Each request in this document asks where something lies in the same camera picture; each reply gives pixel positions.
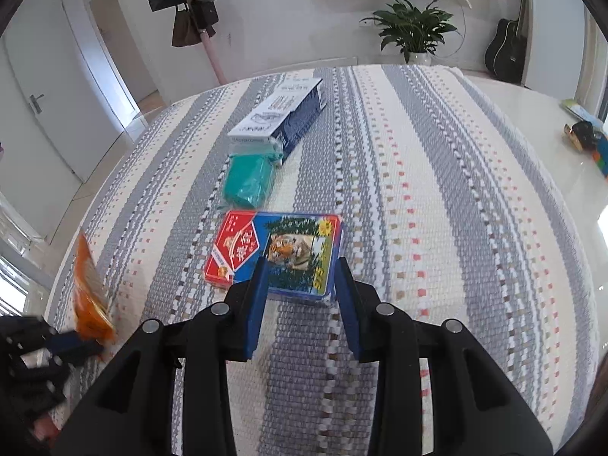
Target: orange snack bag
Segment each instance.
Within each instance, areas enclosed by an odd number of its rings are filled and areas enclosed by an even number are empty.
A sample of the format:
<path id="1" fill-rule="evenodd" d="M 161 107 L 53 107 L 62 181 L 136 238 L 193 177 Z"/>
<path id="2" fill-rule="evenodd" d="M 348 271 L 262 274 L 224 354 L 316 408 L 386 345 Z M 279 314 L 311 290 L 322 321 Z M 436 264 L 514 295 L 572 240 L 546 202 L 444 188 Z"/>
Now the orange snack bag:
<path id="1" fill-rule="evenodd" d="M 82 231 L 74 263 L 74 312 L 76 331 L 83 340 L 105 343 L 114 339 L 114 327 L 108 318 L 108 293 Z"/>

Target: pink pole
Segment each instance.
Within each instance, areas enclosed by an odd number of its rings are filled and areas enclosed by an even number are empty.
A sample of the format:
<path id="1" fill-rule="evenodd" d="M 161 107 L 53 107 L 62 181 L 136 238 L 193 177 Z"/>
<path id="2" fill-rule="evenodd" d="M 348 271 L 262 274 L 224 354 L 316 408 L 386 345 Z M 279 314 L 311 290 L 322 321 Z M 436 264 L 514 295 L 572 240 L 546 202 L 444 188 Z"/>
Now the pink pole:
<path id="1" fill-rule="evenodd" d="M 218 59 L 218 55 L 215 53 L 214 44 L 211 42 L 211 38 L 207 31 L 201 31 L 201 41 L 203 41 L 203 46 L 205 46 L 205 52 L 207 53 L 207 57 L 209 58 L 209 62 L 211 63 L 211 67 L 215 72 L 215 76 L 218 79 L 220 85 L 224 86 L 228 83 L 226 80 L 226 76 L 224 75 L 224 71 L 220 65 L 220 60 Z"/>

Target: bed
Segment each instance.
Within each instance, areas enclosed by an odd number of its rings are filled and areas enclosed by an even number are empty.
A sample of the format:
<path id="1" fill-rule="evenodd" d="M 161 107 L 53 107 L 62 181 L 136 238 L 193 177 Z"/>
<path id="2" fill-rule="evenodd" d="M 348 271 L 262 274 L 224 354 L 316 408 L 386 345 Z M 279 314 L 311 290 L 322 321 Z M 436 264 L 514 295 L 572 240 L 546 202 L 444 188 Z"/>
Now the bed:
<path id="1" fill-rule="evenodd" d="M 167 108 L 83 220 L 112 295 L 119 340 L 110 354 L 147 318 L 186 320 L 223 299 L 203 267 L 227 210 L 226 133 L 294 75 L 322 77 L 329 102 L 279 170 L 265 209 L 339 214 L 340 253 L 355 279 L 416 320 L 461 320 L 559 447 L 583 419 L 597 369 L 591 273 L 533 149 L 453 68 L 302 70 L 234 82 Z M 74 325 L 73 256 L 72 245 L 47 308 L 57 329 Z M 103 365 L 91 361 L 75 373 L 58 423 Z M 367 454 L 376 373 L 375 364 L 353 360 L 337 304 L 268 300 L 253 360 L 228 365 L 239 453 Z M 421 379 L 428 452 L 424 364 Z"/>

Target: green leaves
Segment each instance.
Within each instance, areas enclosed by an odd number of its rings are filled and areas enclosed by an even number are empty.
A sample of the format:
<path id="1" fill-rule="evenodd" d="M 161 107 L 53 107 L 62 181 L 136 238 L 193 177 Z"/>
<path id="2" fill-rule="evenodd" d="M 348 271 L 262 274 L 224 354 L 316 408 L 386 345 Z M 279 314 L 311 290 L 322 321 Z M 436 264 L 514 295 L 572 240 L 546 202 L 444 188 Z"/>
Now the green leaves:
<path id="1" fill-rule="evenodd" d="M 377 10 L 362 21 L 375 21 L 382 31 L 380 50 L 391 43 L 401 48 L 405 61 L 409 61 L 410 53 L 434 54 L 439 43 L 445 44 L 443 35 L 458 30 L 448 20 L 452 14 L 433 6 L 439 0 L 430 2 L 421 12 L 408 0 L 393 0 L 388 3 L 390 10 Z"/>

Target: acoustic guitar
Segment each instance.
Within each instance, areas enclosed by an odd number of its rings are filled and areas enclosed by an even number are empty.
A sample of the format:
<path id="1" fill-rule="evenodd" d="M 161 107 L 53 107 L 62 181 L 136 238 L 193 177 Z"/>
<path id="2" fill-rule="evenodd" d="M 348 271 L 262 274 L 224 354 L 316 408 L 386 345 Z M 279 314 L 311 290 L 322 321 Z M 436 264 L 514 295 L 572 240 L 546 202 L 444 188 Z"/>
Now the acoustic guitar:
<path id="1" fill-rule="evenodd" d="M 486 50 L 485 62 L 488 70 L 499 80 L 520 84 L 524 75 L 527 38 L 522 36 L 522 24 L 527 0 L 519 6 L 516 21 L 500 19 L 496 36 Z"/>

